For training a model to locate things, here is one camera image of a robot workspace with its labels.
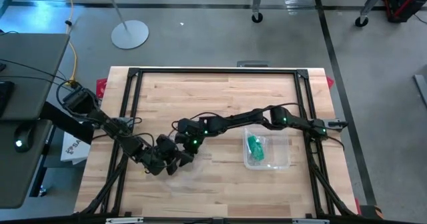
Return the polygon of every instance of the concrete floor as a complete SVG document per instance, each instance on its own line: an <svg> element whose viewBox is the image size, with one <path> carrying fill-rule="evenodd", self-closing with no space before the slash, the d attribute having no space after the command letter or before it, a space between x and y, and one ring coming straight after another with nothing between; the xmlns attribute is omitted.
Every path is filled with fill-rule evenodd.
<svg viewBox="0 0 427 224"><path fill-rule="evenodd" d="M63 22L69 8L58 6L68 0L38 0L36 5L32 1L13 0L0 18L0 27L23 33L65 32ZM126 19L142 20L150 30L147 42L129 51L115 48L110 41L111 30L119 23L114 9L75 8L71 40L79 56L77 79L91 89L95 89L96 79L107 77L112 65L235 67L241 60L265 60L273 67L322 67L332 78L337 74L315 9L265 9L264 21L255 24L250 20L251 11L241 7L188 9L174 5L251 4L252 0L116 1L170 5L122 9ZM262 0L262 4L293 5L289 1ZM313 0L296 1L295 5L314 6ZM322 0L328 6L361 6L364 2ZM354 27L357 11L325 14L378 206L387 219L425 222L427 145L423 120L427 119L427 108L412 76L427 59L427 26L415 17L407 23L392 24L383 11L374 11L369 14L368 26L359 29ZM427 20L423 11L418 16ZM60 70L68 76L72 68L73 55L68 49ZM341 98L333 86L337 117L344 116ZM342 133L342 140L348 147L346 159L355 196L365 203L347 131ZM49 171L44 185L54 187L54 191L43 198L27 199L20 209L0 210L0 220L72 213L81 175L82 170Z"/></svg>

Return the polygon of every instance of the green object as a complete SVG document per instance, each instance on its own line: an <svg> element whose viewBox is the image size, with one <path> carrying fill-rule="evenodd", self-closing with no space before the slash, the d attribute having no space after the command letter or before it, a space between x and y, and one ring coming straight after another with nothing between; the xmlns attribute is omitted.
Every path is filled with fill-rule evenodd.
<svg viewBox="0 0 427 224"><path fill-rule="evenodd" d="M262 150L262 145L260 140L256 136L252 135L248 137L248 145L249 145L249 150L251 151L251 156L256 161L264 160L264 151Z"/></svg>

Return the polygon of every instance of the butcher block tabletop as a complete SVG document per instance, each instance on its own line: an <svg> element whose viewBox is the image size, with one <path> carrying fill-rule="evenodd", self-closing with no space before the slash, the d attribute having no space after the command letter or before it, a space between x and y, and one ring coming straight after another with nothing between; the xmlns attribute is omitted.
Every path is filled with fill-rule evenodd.
<svg viewBox="0 0 427 224"><path fill-rule="evenodd" d="M101 109L117 117L129 67L112 67ZM317 118L335 118L330 91L323 69L308 69ZM126 116L129 117L136 79L133 80ZM304 83L301 82L308 110ZM235 115L268 105L297 102L292 75L230 73L144 73L134 133L151 133L154 138L171 131L172 121L210 111L222 116ZM298 115L298 106L286 106ZM230 129L223 135L206 138L195 161L180 167L172 176L145 174L141 163L129 161L120 213L131 211L143 217L259 217L286 218L315 215L302 132L287 128L274 135L288 139L290 166L283 170L257 171L244 165L243 132ZM251 126L269 135L263 127ZM340 138L339 133L328 135ZM81 211L98 194L107 177L113 141L94 140L75 205ZM357 212L346 159L342 147L333 140L323 141L331 186L348 206ZM112 207L117 184L112 188ZM319 184L322 207L327 211L324 190Z"/></svg>

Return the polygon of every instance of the metal cart leg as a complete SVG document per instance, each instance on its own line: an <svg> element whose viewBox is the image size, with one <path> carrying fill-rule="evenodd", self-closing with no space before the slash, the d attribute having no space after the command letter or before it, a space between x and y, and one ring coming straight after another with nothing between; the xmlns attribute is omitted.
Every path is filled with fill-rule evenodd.
<svg viewBox="0 0 427 224"><path fill-rule="evenodd" d="M252 21L254 23L262 22L262 14L260 13L261 0L253 0L252 2Z"/></svg>
<svg viewBox="0 0 427 224"><path fill-rule="evenodd" d="M371 11L371 9L375 6L375 3L377 3L379 0L367 0L365 2L365 6L363 7L363 9L360 11L360 17L358 17L356 19L356 21L354 22L354 24L357 27L364 27L368 24L369 19L368 19L368 13Z"/></svg>

